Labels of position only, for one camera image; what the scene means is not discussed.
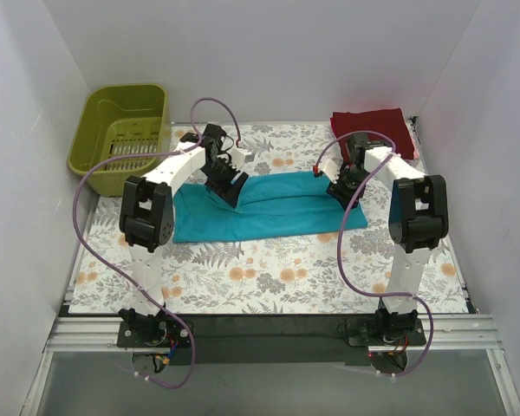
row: floral pattern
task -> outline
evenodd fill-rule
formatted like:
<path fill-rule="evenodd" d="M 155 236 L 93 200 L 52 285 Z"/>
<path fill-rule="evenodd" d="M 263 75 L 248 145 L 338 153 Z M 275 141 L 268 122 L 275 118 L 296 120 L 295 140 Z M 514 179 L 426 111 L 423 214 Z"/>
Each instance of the floral pattern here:
<path fill-rule="evenodd" d="M 233 127 L 224 127 L 235 137 Z M 175 145 L 187 131 L 173 129 Z M 329 125 L 241 127 L 242 147 L 255 155 L 244 170 L 249 175 L 309 171 L 328 141 Z M 328 156 L 340 161 L 338 146 Z M 411 163 L 421 169 L 420 160 Z M 201 182 L 197 172 L 190 182 Z M 387 230 L 390 193 L 371 181 L 362 199 L 368 227 L 347 231 L 344 269 L 358 288 L 382 293 L 391 277 L 393 244 Z M 120 198 L 100 198 L 88 241 L 108 261 L 131 273 L 131 257 L 118 228 Z M 162 248 L 162 294 L 177 313 L 275 314 L 371 313 L 377 299 L 356 295 L 346 287 L 336 262 L 337 233 L 268 238 L 239 243 L 168 243 Z M 419 295 L 434 312 L 467 312 L 454 266 L 450 242 L 433 251 Z M 75 281 L 71 313 L 116 313 L 128 305 L 133 288 L 88 252 Z"/>

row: green basket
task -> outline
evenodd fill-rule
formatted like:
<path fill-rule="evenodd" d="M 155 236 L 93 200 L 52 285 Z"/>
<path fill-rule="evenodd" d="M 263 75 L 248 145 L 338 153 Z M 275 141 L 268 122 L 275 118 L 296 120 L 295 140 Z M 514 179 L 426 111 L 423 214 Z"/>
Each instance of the green basket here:
<path fill-rule="evenodd" d="M 118 85 L 98 89 L 83 108 L 69 151 L 69 168 L 80 176 L 97 163 L 122 154 L 167 151 L 171 138 L 167 94 L 157 85 Z M 160 160 L 128 159 L 103 166 L 88 183 L 100 195 L 123 194 L 131 176 L 142 176 Z"/>

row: white wall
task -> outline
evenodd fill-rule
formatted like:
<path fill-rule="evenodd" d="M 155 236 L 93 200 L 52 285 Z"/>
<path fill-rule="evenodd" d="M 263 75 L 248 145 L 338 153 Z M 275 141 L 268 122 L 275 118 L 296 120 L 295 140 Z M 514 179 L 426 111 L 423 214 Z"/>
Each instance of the white wall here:
<path fill-rule="evenodd" d="M 520 395 L 520 1 L 482 2 L 420 116 L 468 289 Z"/>
<path fill-rule="evenodd" d="M 171 115 L 226 101 L 240 120 L 417 115 L 479 0 L 44 0 L 91 88 L 156 81 Z M 227 120 L 216 106 L 202 120 Z"/>
<path fill-rule="evenodd" d="M 74 261 L 66 159 L 87 93 L 42 1 L 0 0 L 0 415 L 21 410 Z"/>

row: teal towel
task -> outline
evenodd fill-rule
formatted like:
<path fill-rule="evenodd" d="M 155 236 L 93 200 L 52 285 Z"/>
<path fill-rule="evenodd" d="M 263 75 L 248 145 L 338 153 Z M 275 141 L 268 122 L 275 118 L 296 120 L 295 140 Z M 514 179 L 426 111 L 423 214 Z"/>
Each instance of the teal towel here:
<path fill-rule="evenodd" d="M 233 209 L 204 185 L 184 184 L 173 198 L 173 242 L 244 241 L 338 231 L 343 209 L 326 193 L 326 177 L 312 172 L 255 176 L 244 183 Z M 366 228 L 358 205 L 347 229 Z"/>

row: folded red cloth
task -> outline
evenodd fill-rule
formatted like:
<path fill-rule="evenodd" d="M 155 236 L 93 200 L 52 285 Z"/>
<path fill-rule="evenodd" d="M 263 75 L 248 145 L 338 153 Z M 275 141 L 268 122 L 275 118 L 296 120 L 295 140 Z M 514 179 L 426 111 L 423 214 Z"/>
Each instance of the folded red cloth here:
<path fill-rule="evenodd" d="M 365 113 L 333 113 L 331 128 L 336 138 L 356 130 L 372 130 L 383 133 L 395 142 L 397 153 L 400 153 L 402 159 L 418 158 L 400 108 L 367 111 Z M 381 137 L 375 134 L 369 134 L 368 137 L 370 140 L 381 140 Z M 339 146 L 343 161 L 349 162 L 350 158 L 348 157 L 345 140 L 340 141 Z"/>

